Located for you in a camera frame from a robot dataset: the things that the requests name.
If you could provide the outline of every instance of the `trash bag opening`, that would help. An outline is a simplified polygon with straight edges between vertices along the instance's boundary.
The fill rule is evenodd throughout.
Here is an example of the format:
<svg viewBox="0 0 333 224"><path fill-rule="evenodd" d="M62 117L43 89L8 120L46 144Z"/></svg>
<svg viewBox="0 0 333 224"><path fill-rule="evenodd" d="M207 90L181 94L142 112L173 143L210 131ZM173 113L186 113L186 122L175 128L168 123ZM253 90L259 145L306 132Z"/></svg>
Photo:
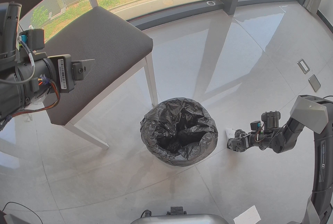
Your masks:
<svg viewBox="0 0 333 224"><path fill-rule="evenodd" d="M202 127L198 123L202 115L194 115L189 113L186 108L183 108L176 119L173 120L175 124L174 131L168 131L168 129L161 123L156 131L158 135L156 140L158 145L169 151L170 153L177 153L179 149L189 145L191 143L199 143L202 137L207 131L202 130Z"/></svg>

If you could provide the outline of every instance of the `gray tile floor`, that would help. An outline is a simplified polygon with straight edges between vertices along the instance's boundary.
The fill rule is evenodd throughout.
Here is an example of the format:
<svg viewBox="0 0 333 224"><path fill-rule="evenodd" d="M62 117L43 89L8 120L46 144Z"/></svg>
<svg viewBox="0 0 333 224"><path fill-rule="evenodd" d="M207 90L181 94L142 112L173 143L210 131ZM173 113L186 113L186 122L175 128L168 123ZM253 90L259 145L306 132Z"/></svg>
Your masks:
<svg viewBox="0 0 333 224"><path fill-rule="evenodd" d="M297 3L239 7L193 16L147 30L159 101L193 98L219 130L205 160L172 167L154 157L140 138L140 121L151 109L143 69L91 110L79 123L107 142L102 151L59 126L45 112L19 116L0 133L0 206L22 203L44 223L124 223L143 210L165 214L183 206L188 214L222 215L230 224L255 205L259 223L301 222L312 189L313 135L307 128L291 151L226 149L224 129L248 131L270 110L280 123L298 94L333 94L333 35ZM306 75L297 61L310 67ZM37 223L16 205L8 213Z"/></svg>

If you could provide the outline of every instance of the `black trash bag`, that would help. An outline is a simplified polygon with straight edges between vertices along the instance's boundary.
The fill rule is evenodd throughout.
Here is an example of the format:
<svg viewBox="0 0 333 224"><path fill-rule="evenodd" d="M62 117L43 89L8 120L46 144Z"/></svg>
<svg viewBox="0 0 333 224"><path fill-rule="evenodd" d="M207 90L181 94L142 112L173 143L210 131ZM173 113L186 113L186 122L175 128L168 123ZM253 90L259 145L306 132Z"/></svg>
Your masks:
<svg viewBox="0 0 333 224"><path fill-rule="evenodd" d="M235 137L234 138L241 138L243 137L244 135L247 135L246 132L244 132L243 130L236 130L235 131ZM227 144L227 148L228 149L231 149L232 151L235 151L235 152L244 152L246 149L240 149L238 146L234 145L232 146L232 143L231 141L234 139L234 138L230 138L228 140L228 144Z"/></svg>
<svg viewBox="0 0 333 224"><path fill-rule="evenodd" d="M200 103L184 97L154 107L141 121L140 131L148 150L173 166L195 164L217 145L215 121Z"/></svg>

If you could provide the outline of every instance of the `manhole cover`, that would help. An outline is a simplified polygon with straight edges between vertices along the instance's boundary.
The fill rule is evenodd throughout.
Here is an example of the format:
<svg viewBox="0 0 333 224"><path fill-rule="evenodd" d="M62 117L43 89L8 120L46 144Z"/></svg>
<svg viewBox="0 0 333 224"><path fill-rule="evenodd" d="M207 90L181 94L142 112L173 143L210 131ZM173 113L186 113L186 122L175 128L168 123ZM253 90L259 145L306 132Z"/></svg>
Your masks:
<svg viewBox="0 0 333 224"><path fill-rule="evenodd" d="M173 0L163 0L163 4L171 5L171 4L173 4Z"/></svg>

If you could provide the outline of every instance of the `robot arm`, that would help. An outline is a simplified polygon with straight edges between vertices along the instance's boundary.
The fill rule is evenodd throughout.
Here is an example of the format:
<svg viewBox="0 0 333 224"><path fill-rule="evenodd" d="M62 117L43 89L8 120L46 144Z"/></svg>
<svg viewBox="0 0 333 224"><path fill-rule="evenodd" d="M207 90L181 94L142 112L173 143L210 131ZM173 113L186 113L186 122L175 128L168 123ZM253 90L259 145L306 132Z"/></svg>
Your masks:
<svg viewBox="0 0 333 224"><path fill-rule="evenodd" d="M326 224L331 212L333 192L333 102L315 97L298 96L290 118L279 126L280 112L266 112L260 121L252 122L250 133L237 130L227 147L243 152L257 146L261 150L273 149L282 153L294 148L304 126L314 132L315 172L312 195L308 201L302 224Z"/></svg>

